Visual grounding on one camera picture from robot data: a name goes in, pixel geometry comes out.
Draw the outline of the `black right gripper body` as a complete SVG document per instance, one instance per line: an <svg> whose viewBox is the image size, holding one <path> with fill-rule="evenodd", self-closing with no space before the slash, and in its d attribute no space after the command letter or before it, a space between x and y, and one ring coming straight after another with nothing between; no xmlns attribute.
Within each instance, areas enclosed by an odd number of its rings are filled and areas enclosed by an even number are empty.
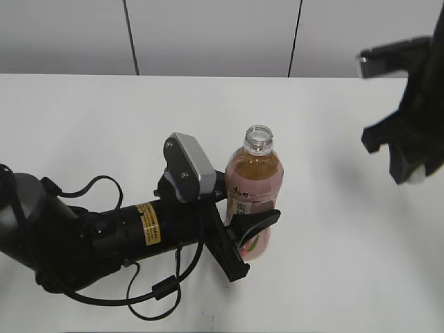
<svg viewBox="0 0 444 333"><path fill-rule="evenodd" d="M429 53L407 84L397 110L364 129L362 142L370 153L382 145L440 146L443 141L443 12L440 12Z"/></svg>

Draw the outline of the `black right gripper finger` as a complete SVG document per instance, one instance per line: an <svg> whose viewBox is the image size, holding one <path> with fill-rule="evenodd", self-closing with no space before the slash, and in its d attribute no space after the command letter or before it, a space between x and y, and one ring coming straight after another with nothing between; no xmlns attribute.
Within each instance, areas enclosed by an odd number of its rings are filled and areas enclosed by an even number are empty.
<svg viewBox="0 0 444 333"><path fill-rule="evenodd" d="M429 177L443 166L443 149L425 148L421 150L420 174Z"/></svg>
<svg viewBox="0 0 444 333"><path fill-rule="evenodd" d="M411 173L421 165L421 152L418 149L389 144L389 173L397 185L408 183Z"/></svg>

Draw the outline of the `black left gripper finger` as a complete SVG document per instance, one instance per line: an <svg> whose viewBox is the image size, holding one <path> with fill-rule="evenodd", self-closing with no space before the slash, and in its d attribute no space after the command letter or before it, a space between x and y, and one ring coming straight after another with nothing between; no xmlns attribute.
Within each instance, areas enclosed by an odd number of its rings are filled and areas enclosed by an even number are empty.
<svg viewBox="0 0 444 333"><path fill-rule="evenodd" d="M235 214L231 220L231 233L237 248L241 248L261 231L278 222L280 210L268 210L256 214Z"/></svg>
<svg viewBox="0 0 444 333"><path fill-rule="evenodd" d="M227 198L227 189L225 184L225 174L221 171L216 171L216 182L214 185L215 201L222 201Z"/></svg>

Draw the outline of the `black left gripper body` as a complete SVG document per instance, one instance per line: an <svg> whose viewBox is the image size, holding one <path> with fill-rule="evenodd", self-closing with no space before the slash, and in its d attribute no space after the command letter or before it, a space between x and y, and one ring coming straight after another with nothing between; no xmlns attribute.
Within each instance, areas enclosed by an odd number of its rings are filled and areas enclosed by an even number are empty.
<svg viewBox="0 0 444 333"><path fill-rule="evenodd" d="M154 202L160 225L163 251L177 245L190 245L202 242L213 255L223 272L234 282L246 277L249 264L237 252L228 230L225 228L216 207L214 190L190 203L182 203L177 197L168 171L164 172L157 184Z"/></svg>

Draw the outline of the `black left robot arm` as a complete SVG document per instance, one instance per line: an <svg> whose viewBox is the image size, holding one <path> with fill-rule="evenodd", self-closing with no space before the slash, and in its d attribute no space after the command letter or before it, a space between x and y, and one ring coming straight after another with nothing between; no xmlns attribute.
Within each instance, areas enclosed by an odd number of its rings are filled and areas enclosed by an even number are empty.
<svg viewBox="0 0 444 333"><path fill-rule="evenodd" d="M91 212L67 205L67 194L50 179L2 166L1 252L33 270L50 293L80 291L122 266L191 244L207 248L234 282L250 268L241 247L280 212L236 215L225 225L216 204L226 196L222 173L210 194L188 202L164 174L154 201Z"/></svg>

